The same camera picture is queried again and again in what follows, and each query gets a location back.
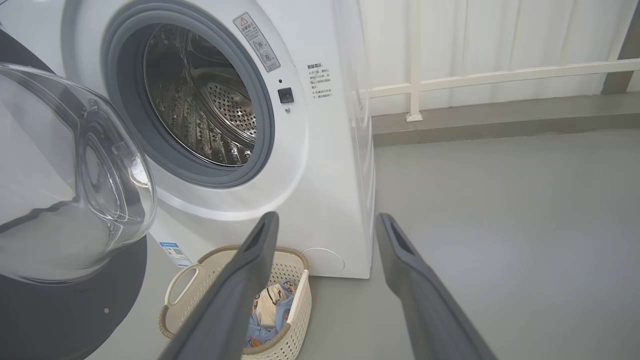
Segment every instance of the wall baseboard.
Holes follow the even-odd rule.
[[[421,111],[423,121],[404,113],[372,118],[375,147],[640,129],[640,93],[586,95],[495,102]]]

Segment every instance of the basket handle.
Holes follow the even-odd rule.
[[[193,284],[193,281],[196,279],[196,277],[200,273],[200,267],[202,267],[200,263],[195,263],[191,266],[187,266],[186,268],[180,270],[180,272],[177,273],[175,277],[173,277],[173,280],[171,280],[171,283],[169,284],[169,288],[166,290],[166,294],[164,295],[165,305],[167,305],[168,307],[172,307],[176,305],[178,301],[180,301],[180,299],[182,299],[182,296],[184,295],[184,293],[187,292],[191,284]],[[184,274],[186,274],[191,269],[196,269],[196,273],[193,275],[193,277],[189,281],[189,284],[187,284],[187,286],[184,287],[184,290],[182,291],[180,296],[178,296],[178,298],[175,299],[175,302],[171,302],[170,299],[171,299],[171,294],[173,293],[173,288],[178,283],[178,281],[182,278],[182,276],[184,276]]]

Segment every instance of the clothes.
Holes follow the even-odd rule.
[[[258,347],[282,331],[289,319],[297,287],[296,281],[282,281],[256,295],[244,347]]]
[[[260,292],[253,300],[253,312],[260,326],[276,325],[276,304],[283,300],[287,300],[287,297],[280,284],[271,285]]]

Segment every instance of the stainless steel drum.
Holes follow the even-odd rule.
[[[255,145],[253,106],[231,63],[202,37],[158,26],[144,59],[147,94],[162,125],[185,148],[219,165],[245,164]]]

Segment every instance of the woven basket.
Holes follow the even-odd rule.
[[[233,246],[213,250],[200,258],[194,265],[182,269],[173,278],[164,297],[164,306],[158,320],[163,335],[173,339],[182,323],[189,317],[216,280],[222,268],[234,257],[238,248]],[[171,302],[170,297],[176,283],[191,269],[195,269],[196,274],[178,296],[178,299]],[[298,281],[298,289],[293,299],[289,318],[282,331],[271,341],[259,347],[245,348],[243,359],[293,360],[298,356],[311,315],[311,289],[308,277],[309,265],[303,254],[291,249],[276,248],[269,285],[293,279]]]

